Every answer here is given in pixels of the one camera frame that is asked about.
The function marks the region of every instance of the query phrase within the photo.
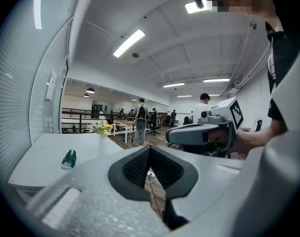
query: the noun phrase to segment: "cable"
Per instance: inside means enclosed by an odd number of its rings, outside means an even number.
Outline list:
[[[158,203],[156,202],[155,194],[154,194],[154,192],[153,192],[153,188],[152,188],[152,185],[151,185],[150,176],[149,176],[150,187],[151,187],[151,190],[152,190],[152,193],[153,193],[153,196],[154,196],[154,201],[155,201],[156,207],[158,207],[159,213],[160,213],[161,218],[162,218],[162,214],[161,214],[161,212],[160,212],[159,205],[158,205]]]

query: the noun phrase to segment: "man in white shirt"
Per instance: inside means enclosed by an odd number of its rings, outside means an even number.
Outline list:
[[[193,111],[191,111],[191,114],[189,115],[189,119],[190,119],[190,122],[193,124]]]
[[[210,96],[207,93],[200,95],[200,102],[194,108],[193,123],[197,123],[198,119],[201,117],[201,113],[208,109],[209,100]]]

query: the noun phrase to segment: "white shirt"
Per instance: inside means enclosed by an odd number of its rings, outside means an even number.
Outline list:
[[[198,119],[201,117],[201,112],[208,109],[208,105],[203,103],[198,103],[195,105],[194,111],[193,111],[193,123],[197,123]]]

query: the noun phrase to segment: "green object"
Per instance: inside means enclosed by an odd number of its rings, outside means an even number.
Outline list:
[[[75,161],[76,161],[76,151],[70,149],[69,152],[67,152],[66,156],[63,158],[61,167],[65,169],[72,169],[75,166]]]

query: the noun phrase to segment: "backpack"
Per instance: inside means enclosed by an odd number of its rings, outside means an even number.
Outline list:
[[[139,108],[138,118],[144,118],[146,117],[146,110],[143,106]]]

